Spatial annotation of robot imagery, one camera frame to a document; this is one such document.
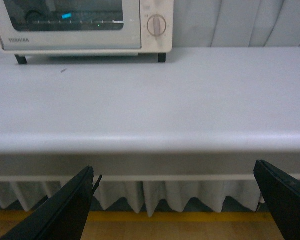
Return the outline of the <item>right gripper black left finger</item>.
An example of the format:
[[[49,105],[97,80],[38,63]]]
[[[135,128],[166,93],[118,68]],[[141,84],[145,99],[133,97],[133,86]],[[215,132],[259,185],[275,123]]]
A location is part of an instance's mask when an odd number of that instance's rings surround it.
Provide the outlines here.
[[[94,169],[85,167],[53,197],[1,237],[2,240],[80,240],[92,199],[100,185]]]

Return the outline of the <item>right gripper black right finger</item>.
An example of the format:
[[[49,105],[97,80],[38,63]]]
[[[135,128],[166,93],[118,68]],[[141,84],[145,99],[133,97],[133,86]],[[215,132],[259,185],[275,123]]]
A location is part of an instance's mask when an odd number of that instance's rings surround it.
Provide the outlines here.
[[[300,240],[300,181],[265,160],[253,170],[264,201],[285,240]]]

